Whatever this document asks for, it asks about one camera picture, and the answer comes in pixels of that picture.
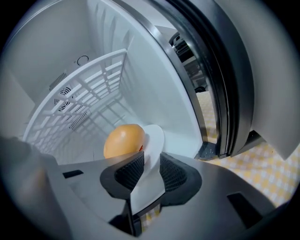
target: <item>brown egg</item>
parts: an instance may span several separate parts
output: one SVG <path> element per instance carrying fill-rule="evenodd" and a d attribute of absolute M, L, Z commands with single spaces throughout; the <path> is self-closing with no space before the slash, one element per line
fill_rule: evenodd
<path fill-rule="evenodd" d="M 104 145 L 105 158 L 137 152 L 145 140 L 144 130 L 137 124 L 125 124 L 113 130 Z"/>

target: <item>checkered fabric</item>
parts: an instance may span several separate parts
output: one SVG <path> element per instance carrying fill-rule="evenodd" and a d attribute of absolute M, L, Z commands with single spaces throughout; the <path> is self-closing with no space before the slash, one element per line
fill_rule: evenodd
<path fill-rule="evenodd" d="M 155 208 L 151 209 L 149 212 L 141 216 L 142 232 L 146 231 L 150 224 L 159 216 L 160 204 Z"/>
<path fill-rule="evenodd" d="M 203 112 L 208 139 L 216 142 L 216 122 L 209 92 L 197 93 Z M 279 206 L 288 201 L 300 180 L 300 145 L 294 153 L 283 160 L 267 143 L 241 153 L 235 157 L 226 157 L 209 161 L 234 172 L 267 198 Z"/>

